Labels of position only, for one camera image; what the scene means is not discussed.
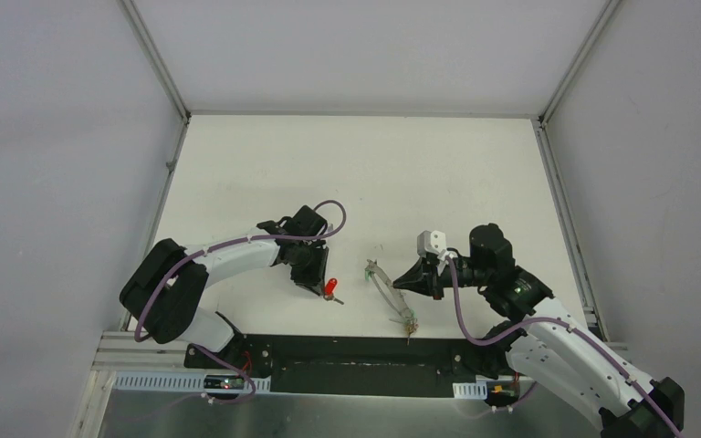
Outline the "red tag key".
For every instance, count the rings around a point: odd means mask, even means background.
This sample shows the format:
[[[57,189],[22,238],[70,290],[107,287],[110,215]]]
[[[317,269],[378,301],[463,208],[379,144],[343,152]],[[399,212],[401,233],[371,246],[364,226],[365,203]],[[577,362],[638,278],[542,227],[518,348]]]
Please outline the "red tag key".
[[[325,284],[324,293],[322,297],[328,302],[335,302],[337,304],[344,305],[344,302],[341,299],[337,298],[335,294],[335,289],[337,285],[338,280],[334,277],[330,278]]]

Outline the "metal keyring plate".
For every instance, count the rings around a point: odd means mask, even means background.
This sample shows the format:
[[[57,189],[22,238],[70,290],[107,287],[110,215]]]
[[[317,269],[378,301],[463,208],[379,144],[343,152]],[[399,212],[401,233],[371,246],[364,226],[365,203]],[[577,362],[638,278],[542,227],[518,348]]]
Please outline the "metal keyring plate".
[[[368,259],[367,262],[368,264],[365,267],[365,271],[371,273],[370,281],[375,285],[383,300],[397,315],[392,321],[402,326],[407,321],[415,321],[418,323],[417,316],[414,310],[407,304],[404,293],[400,289],[393,287],[392,280],[379,266],[376,260]]]

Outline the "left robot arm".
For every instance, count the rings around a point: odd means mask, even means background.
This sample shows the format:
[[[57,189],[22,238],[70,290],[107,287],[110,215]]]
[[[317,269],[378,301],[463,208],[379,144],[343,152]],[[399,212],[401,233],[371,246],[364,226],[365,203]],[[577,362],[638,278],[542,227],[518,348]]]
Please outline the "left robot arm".
[[[199,345],[220,369],[241,359],[238,331],[224,316],[201,308],[205,290],[251,270],[286,265],[298,287],[323,297],[329,249],[323,238],[327,220],[302,206],[294,215],[257,224],[226,242],[181,246],[165,238],[126,282],[119,301],[158,344],[174,340]]]

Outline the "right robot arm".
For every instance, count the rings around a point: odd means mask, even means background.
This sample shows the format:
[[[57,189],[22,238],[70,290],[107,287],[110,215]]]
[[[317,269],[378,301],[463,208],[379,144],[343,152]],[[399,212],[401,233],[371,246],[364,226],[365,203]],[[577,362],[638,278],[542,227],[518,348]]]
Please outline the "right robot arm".
[[[673,379],[655,379],[610,349],[564,307],[539,278],[519,266],[497,224],[469,234],[462,255],[440,231],[417,237],[417,262],[392,285],[440,299],[451,287],[458,327],[483,347],[487,370],[512,369],[530,377],[575,409],[602,437],[680,437],[685,392]],[[474,287],[503,322],[473,337],[463,318],[460,291]]]

